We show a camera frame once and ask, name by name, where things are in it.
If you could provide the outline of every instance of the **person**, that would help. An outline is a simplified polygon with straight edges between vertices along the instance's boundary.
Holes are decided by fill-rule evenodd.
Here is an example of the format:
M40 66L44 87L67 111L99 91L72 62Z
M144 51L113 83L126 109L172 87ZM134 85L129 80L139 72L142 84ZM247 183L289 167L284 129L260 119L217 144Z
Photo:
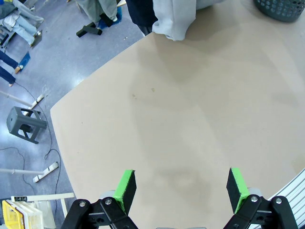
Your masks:
M9 31L14 31L32 46L35 37L40 35L36 27L31 25L24 17L20 15L20 11L11 2L4 2L0 5L0 24L5 26Z
M76 2L85 11L89 19L97 25L103 13L113 22L118 20L116 0L76 0Z
M164 34L173 41L182 41L196 10L224 0L126 0L134 24L146 36L151 32Z
M129 15L144 36L153 30L153 24L158 20L153 11L153 0L126 0Z
M18 8L18 11L20 12L21 16L25 17L28 21L32 21L36 28L38 28L44 22L44 18L34 15L32 11L29 8L27 8L25 5L23 5L19 0L7 0L7 1L12 2L13 5Z
M10 58L7 54L0 51L0 60L3 60L7 65L11 66L13 69L15 69L15 74L17 74L21 69L22 66L19 66L18 62ZM12 87L13 84L16 81L16 78L12 76L8 71L6 71L4 68L0 66L0 76L9 82L9 86Z

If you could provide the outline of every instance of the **yellow basket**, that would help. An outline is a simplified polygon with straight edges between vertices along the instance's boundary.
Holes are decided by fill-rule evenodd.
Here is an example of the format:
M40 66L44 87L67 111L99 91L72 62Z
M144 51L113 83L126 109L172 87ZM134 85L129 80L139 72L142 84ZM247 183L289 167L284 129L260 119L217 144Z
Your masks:
M5 226L8 229L25 229L23 214L6 200L2 201L2 210Z
M43 229L42 211L27 202L11 202L8 200L8 203L16 206L16 209L23 214L25 229Z

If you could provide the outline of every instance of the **black pants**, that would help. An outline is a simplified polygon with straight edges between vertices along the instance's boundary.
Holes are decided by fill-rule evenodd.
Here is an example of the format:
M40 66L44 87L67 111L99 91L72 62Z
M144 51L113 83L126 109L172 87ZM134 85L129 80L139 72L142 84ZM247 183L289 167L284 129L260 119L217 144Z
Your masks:
M11 66L13 69L18 67L18 63L2 51L0 51L0 60L3 60L3 62ZM1 66L0 66L0 76L10 84L14 83L16 80L14 76L12 76L8 71L6 71Z
M145 36L147 36L148 34L150 34L153 31L153 27L152 26L141 26L141 25L138 25L138 27L142 31L142 33L144 33Z

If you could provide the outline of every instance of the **blue floor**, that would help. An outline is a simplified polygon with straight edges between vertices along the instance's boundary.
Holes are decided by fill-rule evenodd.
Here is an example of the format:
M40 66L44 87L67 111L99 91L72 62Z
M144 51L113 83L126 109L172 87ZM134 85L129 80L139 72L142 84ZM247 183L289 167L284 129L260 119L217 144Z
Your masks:
M65 0L38 0L35 13L45 18L40 27L43 29L42 41L34 49L30 49L21 37L15 35L6 53L19 62L27 51L30 52L31 59L26 68L15 75L16 82L26 87L35 97L42 93L45 95L40 104L46 114L51 135L48 130L41 131L37 137L38 145L10 135L6 127L8 113L13 106L22 105L0 96L0 148L18 148L24 156L26 170L44 170L53 162L60 161L55 151L47 159L44 158L50 147L59 150L51 123L50 108L96 69L142 38L140 30L130 19L126 5L122 7L122 21L119 24L104 29L101 36L86 34L81 38L76 36L76 32L83 25L89 24L90 20L84 12L80 12L74 1L66 3ZM0 65L13 72L3 62ZM22 87L14 84L9 88L2 78L0 90L33 102ZM16 149L0 151L0 168L23 168L23 159ZM0 199L16 195L54 194L58 173L57 169L37 184L32 182L33 176L25 175L25 180L33 189L20 175L0 173ZM63 163L57 193L72 191ZM66 201L68 208L73 201L74 199ZM60 228L64 219L60 201L58 206L55 221L57 228ZM55 201L52 202L52 208L54 213Z

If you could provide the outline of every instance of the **beige table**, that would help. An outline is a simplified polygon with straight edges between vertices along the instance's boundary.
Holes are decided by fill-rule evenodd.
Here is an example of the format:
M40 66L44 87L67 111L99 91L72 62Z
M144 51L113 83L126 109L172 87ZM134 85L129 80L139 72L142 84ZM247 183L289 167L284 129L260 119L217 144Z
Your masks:
M96 201L135 169L139 228L222 228L229 167L268 198L305 166L305 16L251 2L202 10L183 42L150 34L51 110L78 198Z

